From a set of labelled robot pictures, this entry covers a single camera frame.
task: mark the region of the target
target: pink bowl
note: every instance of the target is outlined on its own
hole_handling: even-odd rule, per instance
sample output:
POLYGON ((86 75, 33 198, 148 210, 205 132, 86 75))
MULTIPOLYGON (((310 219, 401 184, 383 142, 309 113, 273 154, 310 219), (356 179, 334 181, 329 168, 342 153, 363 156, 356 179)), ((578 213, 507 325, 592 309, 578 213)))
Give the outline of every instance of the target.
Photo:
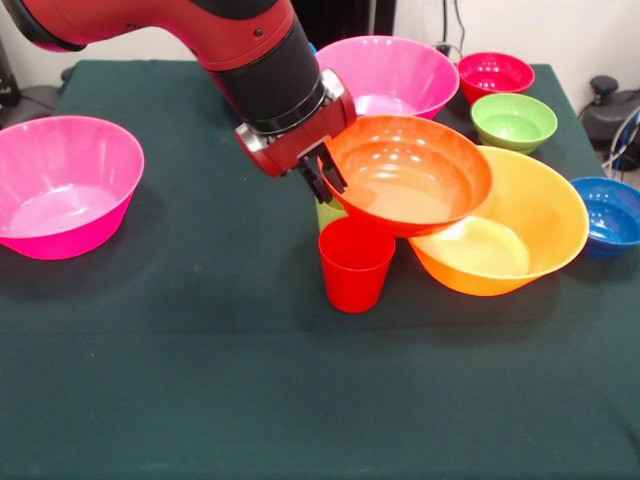
POLYGON ((490 93, 523 93, 536 79, 531 65, 511 55, 478 52, 458 63, 464 95, 473 104, 490 93))
POLYGON ((433 118, 458 91, 455 65, 435 48, 401 37, 367 35, 321 49, 320 68, 331 68, 362 115, 433 118))
POLYGON ((40 260, 95 249, 120 226, 143 170, 136 138, 105 120, 54 116, 0 130, 0 244, 40 260))

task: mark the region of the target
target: yellow bowl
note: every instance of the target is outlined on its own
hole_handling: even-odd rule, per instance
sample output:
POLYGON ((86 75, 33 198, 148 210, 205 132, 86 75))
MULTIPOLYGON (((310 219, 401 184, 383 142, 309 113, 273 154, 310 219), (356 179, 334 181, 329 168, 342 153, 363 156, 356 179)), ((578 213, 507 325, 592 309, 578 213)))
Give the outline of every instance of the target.
POLYGON ((481 146, 493 188, 473 216, 409 239, 440 283, 469 295, 501 295, 570 263, 589 236, 589 214, 571 183, 521 153, 481 146))

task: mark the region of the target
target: bowl rim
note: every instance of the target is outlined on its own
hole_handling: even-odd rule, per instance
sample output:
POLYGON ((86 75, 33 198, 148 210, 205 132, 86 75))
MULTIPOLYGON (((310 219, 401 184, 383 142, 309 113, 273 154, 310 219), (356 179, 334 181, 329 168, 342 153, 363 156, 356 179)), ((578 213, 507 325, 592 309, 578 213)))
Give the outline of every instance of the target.
POLYGON ((547 170, 552 176, 554 176, 554 177, 558 178, 559 180, 569 184, 571 186, 570 194, 573 195, 574 198, 579 200, 577 202, 577 205, 579 207, 581 207, 581 209, 583 211, 583 215, 582 215, 583 219, 586 221, 586 228, 584 228, 584 232, 582 234, 582 238, 581 238, 581 240, 579 242, 580 246, 576 247, 574 249, 573 253, 571 255, 569 255, 565 260, 563 260, 562 262, 560 262, 557 265, 553 266, 552 268, 547 268, 545 270, 526 273, 526 274, 522 274, 522 275, 488 275, 488 274, 480 274, 478 272, 474 272, 474 271, 470 271, 470 270, 454 268, 451 265, 449 265, 448 263, 442 262, 439 259, 437 259, 435 257, 432 257, 431 255, 427 255, 427 253, 425 253, 423 250, 419 249, 415 245, 415 243, 413 242, 413 238, 420 238, 422 236, 429 236, 429 235, 420 235, 418 237, 409 238, 409 243, 411 244, 411 247, 412 248, 418 248, 418 250, 422 254, 427 255, 429 258, 435 260, 436 262, 441 263, 442 265, 445 265, 447 268, 449 268, 451 270, 454 270, 454 271, 457 271, 457 272, 461 272, 461 273, 464 273, 466 275, 473 275, 473 276, 476 276, 476 277, 479 277, 479 278, 488 279, 488 280, 501 280, 501 281, 503 281, 503 280, 518 280, 518 281, 535 280, 535 279, 543 277, 545 275, 549 275, 551 273, 557 272, 558 270, 561 270, 562 268, 566 267, 571 262, 573 262, 578 257, 578 255, 580 255, 580 252, 582 252, 582 250, 584 249, 584 247, 585 247, 585 245, 587 243, 587 240, 589 238, 589 211, 587 210, 587 207, 584 204, 584 201, 582 200, 582 197, 580 196, 578 191, 573 187, 573 185, 571 185, 569 180, 567 180, 567 178, 564 175, 562 175, 560 172, 558 172, 554 168, 550 167, 546 163, 541 162, 540 160, 536 160, 535 158, 530 157, 528 155, 525 155, 523 153, 514 152, 513 150, 508 150, 506 148, 500 148, 500 147, 494 147, 494 146, 490 146, 490 145, 479 145, 478 148, 480 149, 481 152, 485 152, 485 151, 486 152, 500 151, 500 152, 507 152, 510 155, 518 156, 519 160, 523 160, 523 161, 526 161, 527 163, 530 163, 532 165, 536 165, 538 167, 541 167, 544 170, 547 170))
MULTIPOLYGON (((357 122, 370 122, 370 121, 375 121, 375 119, 380 119, 380 118, 384 118, 384 119, 394 119, 394 118, 398 118, 401 119, 401 121, 407 121, 407 122, 416 122, 416 123, 429 123, 429 124, 435 124, 436 128, 442 128, 444 130, 450 130, 452 132, 454 132, 457 136, 459 136, 460 140, 463 141, 464 143, 466 143, 467 145, 471 146, 472 148, 477 149, 478 145, 476 145, 472 140, 470 140, 467 136, 463 135, 462 133, 460 133, 459 131, 455 130, 454 128, 449 127, 448 125, 445 125, 443 123, 440 122, 436 122, 435 120, 432 119, 428 119, 428 118, 422 118, 416 115, 403 115, 403 114, 399 114, 399 113, 388 113, 388 114, 376 114, 376 115, 364 115, 362 117, 359 117, 356 122, 354 122, 349 128, 353 128, 355 126, 355 124, 357 122)), ((328 182, 326 182, 326 179, 324 178, 324 174, 322 173, 322 178, 323 180, 325 180, 325 184, 327 185, 327 187, 329 188, 329 191, 331 192, 332 196, 334 198, 338 198, 338 201, 340 201, 340 203, 343 204, 343 208, 345 211, 348 211, 350 208, 355 208, 357 210, 363 211, 366 215, 370 215, 372 217, 375 217, 377 220, 381 220, 384 222, 392 222, 394 225, 398 225, 400 226, 400 228, 402 230, 415 230, 415 227, 421 227, 422 229, 424 228, 430 228, 430 227, 437 227, 440 225, 451 225, 454 224, 460 220, 463 220, 464 218, 468 217, 469 215, 472 215, 473 212, 477 211, 480 207, 482 207, 487 200, 489 199, 489 197, 491 196, 491 191, 493 189, 493 185, 495 182, 495 177, 493 175, 493 170, 491 168, 491 165, 489 163, 489 161, 486 159, 486 157, 484 157, 484 155, 482 155, 484 158, 484 163, 487 165, 487 168, 489 169, 489 188, 488 188, 488 192, 487 194, 482 198, 482 200, 480 202, 478 202, 477 205, 473 206, 467 213, 464 213, 463 215, 458 215, 454 218, 449 218, 446 220, 443 220, 441 222, 437 222, 437 223, 408 223, 408 222, 403 222, 403 221, 398 221, 398 220, 394 220, 393 218, 388 218, 388 217, 381 217, 381 216, 377 216, 377 215, 372 215, 371 213, 369 213, 368 211, 366 211, 365 209, 363 209, 362 207, 360 207, 359 205, 355 205, 352 204, 351 202, 345 202, 342 203, 341 199, 342 199, 342 195, 337 194, 337 191, 335 190, 335 188, 328 182)), ((320 168, 320 172, 322 172, 322 165, 321 165, 321 161, 320 159, 317 160, 317 165, 320 168)))
POLYGON ((518 93, 518 92, 523 92, 529 88, 531 88, 531 85, 534 84, 534 82, 536 81, 536 71, 534 70, 534 68, 531 66, 531 64, 525 62, 524 60, 522 60, 519 57, 516 57, 515 55, 510 55, 508 53, 504 53, 504 52, 496 52, 496 51, 490 51, 490 50, 481 50, 479 52, 474 52, 474 53, 470 53, 468 55, 464 55, 459 61, 458 61, 458 74, 460 75, 460 80, 463 81, 464 83, 466 83, 467 85, 470 85, 472 87, 477 88, 478 90, 481 90, 483 92, 491 92, 491 93, 518 93), (511 60, 516 61, 517 63, 521 64, 522 66, 525 67, 525 70, 528 71, 529 73, 529 80, 525 83, 524 86, 520 86, 518 88, 515 89, 509 89, 509 90, 498 90, 495 88, 490 88, 490 87, 480 87, 478 85, 476 85, 475 83, 470 82, 467 79, 467 76, 462 72, 461 68, 462 66, 464 66, 464 64, 466 63, 466 60, 468 59, 472 59, 472 58, 476 58, 482 55, 497 55, 499 57, 503 57, 503 58, 509 58, 511 60))
MULTIPOLYGON (((578 191, 577 189, 577 185, 583 181, 597 181, 600 183, 606 183, 608 185, 616 185, 620 188, 622 188, 623 190, 629 191, 631 192, 633 195, 637 195, 638 198, 640 198, 640 190, 638 190, 637 188, 628 185, 626 183, 620 182, 618 180, 615 180, 613 178, 609 178, 609 177, 599 177, 599 176, 595 176, 595 175, 590 175, 590 176, 585 176, 585 177, 576 177, 573 180, 571 180, 571 185, 573 185, 573 188, 576 189, 576 191, 578 191)), ((584 199, 584 197, 582 195, 580 195, 580 198, 582 198, 582 201, 585 203, 586 206, 586 201, 584 199)), ((601 245, 606 245, 609 247, 635 247, 636 245, 640 245, 640 236, 638 237, 637 240, 634 240, 632 242, 612 242, 610 240, 607 239, 603 239, 600 237, 594 237, 591 235, 591 221, 589 221, 589 239, 593 240, 596 243, 599 243, 601 245)))
POLYGON ((547 105, 545 102, 543 102, 542 100, 540 100, 538 98, 532 97, 531 95, 525 95, 524 93, 499 92, 499 93, 491 93, 489 95, 485 95, 485 96, 479 98, 476 102, 474 102, 474 104, 471 106, 470 115, 471 115, 471 121, 473 122, 473 125, 478 130, 478 134, 480 134, 480 131, 482 131, 483 134, 489 136, 491 139, 496 139, 497 141, 500 141, 500 142, 508 142, 508 143, 513 144, 513 145, 540 144, 542 142, 545 142, 545 141, 549 140, 558 131, 558 125, 559 125, 558 116, 556 115, 556 112, 554 112, 553 109, 549 105, 547 105), (524 102, 529 102, 529 103, 532 103, 534 105, 537 105, 537 106, 541 107, 545 112, 547 112, 547 113, 549 113, 551 115, 551 118, 553 119, 553 128, 551 128, 549 133, 547 133, 545 135, 539 136, 539 137, 537 137, 535 139, 532 139, 532 140, 525 140, 525 141, 511 140, 511 139, 508 139, 508 138, 505 139, 505 138, 502 138, 502 137, 497 137, 493 133, 491 133, 488 130, 482 128, 480 123, 478 123, 478 120, 476 118, 478 108, 481 108, 482 105, 484 105, 487 102, 495 101, 496 99, 505 98, 505 97, 507 97, 507 98, 517 98, 518 100, 522 100, 524 102))
POLYGON ((458 68, 456 67, 456 65, 453 63, 453 61, 449 57, 447 57, 446 55, 444 55, 443 53, 438 51, 438 49, 432 47, 431 45, 423 43, 423 42, 419 42, 417 40, 413 40, 411 38, 403 37, 401 35, 358 35, 358 36, 355 36, 355 37, 342 38, 342 39, 336 40, 335 42, 332 42, 332 43, 330 43, 328 45, 325 45, 324 47, 322 47, 321 49, 318 50, 318 52, 315 54, 315 56, 319 57, 323 53, 326 53, 328 51, 334 50, 335 48, 339 48, 340 45, 344 45, 344 44, 348 44, 348 43, 361 43, 363 40, 388 40, 388 41, 396 42, 396 43, 404 43, 404 44, 415 45, 415 46, 418 46, 418 47, 423 48, 425 50, 429 50, 429 51, 431 51, 433 53, 437 53, 438 55, 440 55, 442 57, 443 65, 447 66, 446 68, 449 70, 449 73, 451 73, 451 75, 452 75, 452 77, 453 77, 453 79, 455 81, 454 82, 455 84, 451 88, 451 92, 449 92, 447 95, 445 95, 445 98, 441 102, 438 102, 437 104, 434 104, 428 110, 419 110, 419 111, 417 111, 415 114, 413 114, 414 116, 428 114, 430 112, 437 111, 438 109, 443 108, 458 93, 458 90, 460 89, 460 72, 459 72, 458 68))
POLYGON ((108 126, 108 127, 113 128, 115 130, 118 130, 120 133, 123 134, 124 137, 128 138, 129 140, 132 140, 132 145, 133 145, 134 149, 136 150, 136 153, 139 155, 139 158, 140 158, 139 171, 136 174, 135 182, 133 182, 132 186, 129 187, 129 189, 127 189, 126 193, 123 194, 121 196, 121 198, 117 202, 115 202, 113 204, 113 206, 111 206, 109 208, 109 210, 107 210, 106 212, 102 213, 99 217, 94 218, 93 220, 91 220, 89 222, 82 223, 81 225, 77 225, 75 227, 56 230, 54 232, 47 233, 45 235, 11 235, 11 234, 7 234, 7 233, 4 233, 4 232, 0 232, 0 238, 7 239, 7 240, 27 240, 27 239, 32 239, 32 238, 47 238, 47 237, 51 237, 51 236, 54 236, 54 235, 61 235, 61 234, 64 234, 64 233, 72 232, 74 230, 77 230, 78 228, 82 228, 85 225, 89 225, 89 224, 91 224, 91 223, 93 223, 93 222, 95 222, 97 220, 100 220, 105 215, 108 215, 111 212, 113 212, 114 210, 116 210, 125 201, 127 201, 127 199, 129 197, 131 197, 131 195, 133 195, 133 193, 136 191, 136 189, 140 185, 140 181, 142 180, 142 176, 144 175, 145 163, 146 163, 145 162, 144 149, 142 148, 142 144, 135 137, 135 135, 133 135, 133 133, 131 133, 129 130, 127 130, 123 126, 118 125, 117 123, 112 122, 110 120, 106 120, 104 118, 94 117, 94 116, 90 116, 90 115, 77 115, 77 114, 59 114, 59 115, 57 115, 56 114, 56 115, 51 115, 49 117, 42 117, 42 118, 37 118, 37 119, 33 119, 33 120, 27 120, 27 121, 24 121, 24 122, 17 123, 15 125, 11 125, 10 127, 7 127, 7 128, 4 128, 4 129, 0 130, 0 138, 3 137, 4 135, 12 133, 14 130, 21 130, 21 129, 24 129, 25 127, 28 127, 30 125, 38 125, 38 124, 42 124, 42 123, 61 123, 61 122, 78 121, 78 120, 81 120, 83 122, 90 122, 90 123, 94 123, 94 124, 98 124, 98 125, 108 126))

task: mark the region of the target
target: green bowl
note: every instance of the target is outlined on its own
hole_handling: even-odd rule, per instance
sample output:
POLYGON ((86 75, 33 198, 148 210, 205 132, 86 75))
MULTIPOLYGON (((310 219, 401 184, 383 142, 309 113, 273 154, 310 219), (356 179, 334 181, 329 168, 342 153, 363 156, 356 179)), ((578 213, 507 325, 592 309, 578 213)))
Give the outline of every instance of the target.
POLYGON ((525 155, 546 142, 558 128, 553 110, 540 100, 518 93, 495 93, 471 107, 471 119, 485 145, 525 155))

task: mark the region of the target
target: blue bowl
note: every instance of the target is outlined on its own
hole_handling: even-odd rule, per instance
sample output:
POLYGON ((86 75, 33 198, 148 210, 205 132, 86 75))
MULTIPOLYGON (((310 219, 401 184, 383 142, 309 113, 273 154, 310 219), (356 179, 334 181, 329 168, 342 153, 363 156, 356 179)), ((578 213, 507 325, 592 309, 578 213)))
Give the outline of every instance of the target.
POLYGON ((576 178, 571 184, 589 210, 583 255, 609 258, 640 245, 640 190, 605 177, 576 178))

